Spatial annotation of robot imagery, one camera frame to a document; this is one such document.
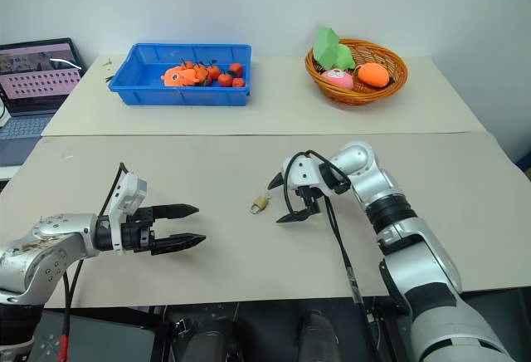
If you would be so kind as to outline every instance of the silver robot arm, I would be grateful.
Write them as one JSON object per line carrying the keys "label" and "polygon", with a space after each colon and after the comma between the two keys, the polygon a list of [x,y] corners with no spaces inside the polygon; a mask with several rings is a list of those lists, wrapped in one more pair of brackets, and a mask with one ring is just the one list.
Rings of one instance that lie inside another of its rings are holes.
{"label": "silver robot arm", "polygon": [[385,256],[379,268],[389,294],[412,318],[415,360],[512,361],[485,319],[460,298],[460,276],[454,263],[412,210],[396,181],[380,169],[373,149],[365,142],[352,142],[329,162],[344,175],[304,154],[285,161],[283,172],[269,188],[285,181],[287,188],[303,198],[306,209],[289,213],[279,222],[302,221],[318,213],[314,199],[319,193],[333,197],[347,191],[348,177],[377,233]]}
{"label": "silver robot arm", "polygon": [[111,250],[176,252],[205,239],[193,233],[155,238],[156,219],[183,218],[198,209],[187,204],[140,208],[146,191],[145,181],[127,173],[113,189],[109,215],[44,218],[28,235],[0,248],[0,362],[27,360],[42,308],[72,263]]}

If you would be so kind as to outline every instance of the woven basket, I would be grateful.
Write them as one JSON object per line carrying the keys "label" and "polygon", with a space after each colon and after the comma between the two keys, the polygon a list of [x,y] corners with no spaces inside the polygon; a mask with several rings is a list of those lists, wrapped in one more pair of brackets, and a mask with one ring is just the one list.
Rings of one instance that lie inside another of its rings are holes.
{"label": "woven basket", "polygon": [[306,70],[314,78],[315,83],[323,93],[331,100],[345,103],[347,105],[366,105],[375,100],[391,96],[406,83],[406,64],[395,53],[382,46],[363,40],[344,38],[339,42],[350,48],[356,65],[361,65],[370,61],[379,63],[389,71],[389,75],[394,80],[394,83],[385,88],[375,88],[362,83],[358,77],[354,75],[354,70],[347,70],[347,72],[354,78],[354,88],[352,90],[347,90],[340,86],[336,86],[334,83],[321,76],[321,73],[325,70],[314,59],[313,50],[310,50],[304,60]]}

